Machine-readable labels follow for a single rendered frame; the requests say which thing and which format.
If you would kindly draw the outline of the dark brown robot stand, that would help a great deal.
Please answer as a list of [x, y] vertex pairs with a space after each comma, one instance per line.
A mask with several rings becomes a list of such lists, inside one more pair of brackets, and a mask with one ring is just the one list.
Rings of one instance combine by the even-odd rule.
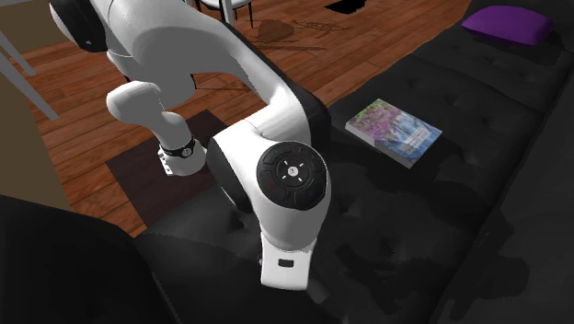
[[214, 184], [207, 167], [191, 176], [168, 176], [157, 154], [158, 149], [158, 140], [151, 137], [106, 162], [148, 226]]

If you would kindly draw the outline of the black tufted sofa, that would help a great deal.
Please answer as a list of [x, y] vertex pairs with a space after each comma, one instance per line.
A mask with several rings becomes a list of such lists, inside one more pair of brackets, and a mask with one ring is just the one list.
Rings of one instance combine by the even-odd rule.
[[[313, 324], [574, 324], [574, 0], [471, 0], [465, 18], [487, 6], [554, 29], [526, 46], [457, 22], [325, 106]], [[174, 112], [202, 145], [264, 108], [233, 75], [193, 80]], [[378, 98], [442, 130], [412, 168], [345, 129]], [[0, 198], [0, 324], [259, 324], [258, 219], [210, 174], [137, 237]]]

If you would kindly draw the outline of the book with purple flower cover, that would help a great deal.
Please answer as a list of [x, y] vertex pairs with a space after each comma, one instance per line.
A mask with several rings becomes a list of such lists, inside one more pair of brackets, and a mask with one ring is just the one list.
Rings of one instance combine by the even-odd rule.
[[378, 98], [345, 123], [366, 144], [412, 168], [442, 130]]

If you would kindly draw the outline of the white chair with dark legs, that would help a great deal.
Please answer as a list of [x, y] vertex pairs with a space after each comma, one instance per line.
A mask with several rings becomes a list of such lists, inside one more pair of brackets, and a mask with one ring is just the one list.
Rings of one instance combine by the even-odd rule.
[[201, 11], [203, 7], [218, 11], [221, 16], [221, 20], [231, 26], [234, 26], [235, 21], [238, 19], [238, 14], [236, 13], [238, 8], [247, 7], [249, 14], [250, 26], [253, 26], [253, 16], [252, 16], [252, 0], [191, 0], [196, 9]]

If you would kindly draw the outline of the grey metal furniture legs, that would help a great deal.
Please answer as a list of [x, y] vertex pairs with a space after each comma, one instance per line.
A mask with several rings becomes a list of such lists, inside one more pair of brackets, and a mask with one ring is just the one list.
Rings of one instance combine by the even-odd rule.
[[[13, 58], [28, 74], [35, 76], [36, 73], [24, 57], [19, 53], [15, 46], [0, 30], [0, 47], [4, 49], [11, 58]], [[24, 94], [40, 111], [42, 111], [51, 121], [59, 118], [58, 114], [42, 98], [37, 90], [30, 85], [26, 78], [11, 64], [11, 62], [0, 53], [0, 72], [22, 93]]]

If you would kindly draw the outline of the purple cushion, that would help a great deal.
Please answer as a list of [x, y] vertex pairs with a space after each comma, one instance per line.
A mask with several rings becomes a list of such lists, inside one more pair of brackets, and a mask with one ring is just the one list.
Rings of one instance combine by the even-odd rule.
[[535, 46], [554, 29], [554, 22], [517, 6], [487, 6], [467, 17], [461, 26], [483, 39]]

